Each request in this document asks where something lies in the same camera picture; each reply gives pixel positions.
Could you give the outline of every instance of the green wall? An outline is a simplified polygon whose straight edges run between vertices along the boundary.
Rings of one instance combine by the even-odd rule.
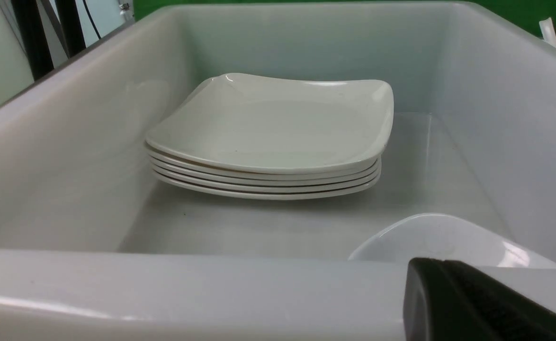
[[[176,4],[228,4],[254,2],[306,2],[306,0],[135,0],[135,17],[141,19],[153,11]],[[556,26],[556,0],[473,0],[525,30],[540,35],[538,22],[552,17]]]

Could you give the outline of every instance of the bin floor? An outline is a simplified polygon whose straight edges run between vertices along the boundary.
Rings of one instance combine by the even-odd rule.
[[[407,216],[453,214],[511,238],[445,126],[396,114],[380,181],[349,196],[257,201],[158,183],[120,252],[346,259]]]

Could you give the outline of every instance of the white plate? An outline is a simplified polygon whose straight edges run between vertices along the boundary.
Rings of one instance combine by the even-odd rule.
[[[150,157],[150,162],[152,162],[152,164],[154,164],[155,166],[166,169],[167,171],[179,173],[181,175],[189,175],[190,177],[194,177],[194,178],[206,179],[206,180],[217,181],[222,183],[244,184],[247,186],[270,186],[270,187],[314,186],[319,184],[341,183],[345,181],[352,181],[352,180],[360,179],[362,177],[366,177],[367,175],[373,173],[377,169],[377,167],[381,167],[381,160],[379,159],[373,164],[373,166],[363,170],[362,172],[358,172],[350,175],[344,175],[342,177],[280,181],[280,180],[258,180],[258,179],[222,177],[221,175],[198,172],[196,170],[174,166],[172,164],[162,162],[161,160],[157,160],[153,157]]]
[[[229,73],[201,84],[146,140],[170,155],[217,168],[330,172],[374,162],[386,148],[393,117],[394,96],[383,81]]]
[[[237,192],[232,190],[209,188],[205,186],[199,186],[196,184],[187,183],[184,181],[171,179],[155,171],[152,172],[154,173],[154,176],[160,181],[181,188],[196,190],[197,192],[203,192],[207,194],[215,194],[216,196],[242,198],[242,199],[257,199],[257,200],[303,200],[303,199],[318,199],[318,198],[345,196],[346,194],[361,192],[363,190],[371,188],[374,184],[377,183],[379,177],[381,176],[381,173],[379,173],[374,179],[372,179],[367,183],[350,187],[350,188],[328,190],[326,192],[296,193],[296,194],[266,194],[266,193]]]
[[[179,181],[185,181],[187,183],[197,184],[209,188],[235,190],[238,192],[272,193],[272,194],[326,192],[328,190],[349,188],[349,187],[358,186],[363,183],[367,183],[372,179],[375,179],[375,177],[377,177],[377,175],[380,173],[380,169],[377,168],[373,173],[367,175],[366,177],[362,177],[360,179],[354,179],[351,181],[345,181],[341,183],[319,184],[315,186],[274,187],[274,186],[246,186],[241,184],[223,183],[217,181],[210,181],[206,179],[199,179],[199,178],[189,177],[187,175],[183,175],[180,173],[171,172],[169,170],[154,165],[152,165],[152,169],[154,169],[155,172],[164,175],[165,177],[179,180]]]
[[[368,162],[362,162],[361,164],[357,165],[354,168],[337,170],[334,172],[309,173],[309,174],[264,174],[264,173],[238,172],[234,170],[208,167],[203,164],[190,162],[187,160],[180,160],[176,157],[171,157],[161,151],[154,150],[150,145],[147,145],[146,147],[148,149],[149,156],[161,160],[162,162],[166,162],[174,166],[192,169],[198,172],[221,175],[224,177],[240,178],[240,179],[259,179],[259,180],[275,180],[275,181],[327,179],[333,177],[343,177],[345,175],[351,175],[354,173],[360,173],[368,169],[369,167],[373,166],[373,164],[376,162],[376,160],[369,160]]]

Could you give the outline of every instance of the white bowl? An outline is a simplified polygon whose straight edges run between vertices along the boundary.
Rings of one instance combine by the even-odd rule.
[[[409,216],[358,247],[350,260],[408,263],[414,257],[461,260],[475,266],[556,269],[556,263],[456,216]]]
[[[271,174],[340,171],[374,162],[394,116],[378,80],[295,81],[229,73],[203,82],[147,136],[170,155]]]

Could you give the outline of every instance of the black object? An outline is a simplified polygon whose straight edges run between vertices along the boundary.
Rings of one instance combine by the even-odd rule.
[[[85,37],[82,34],[78,8],[75,0],[58,0],[55,4],[57,5],[57,14],[61,22],[65,44],[68,47],[68,58],[70,58],[87,48]]]
[[[412,259],[408,341],[556,341],[556,314],[461,261]]]
[[[101,39],[101,35],[99,34],[99,31],[97,30],[97,25],[95,25],[95,21],[92,19],[92,16],[90,15],[90,11],[88,10],[87,0],[82,0],[82,3],[85,6],[85,11],[87,11],[87,15],[89,17],[90,24],[92,25],[92,29],[95,30],[95,34],[97,35],[97,39]]]
[[[11,0],[15,19],[19,26],[27,62],[34,76],[39,80],[53,71],[53,60],[46,42],[42,19],[38,13],[36,0]]]

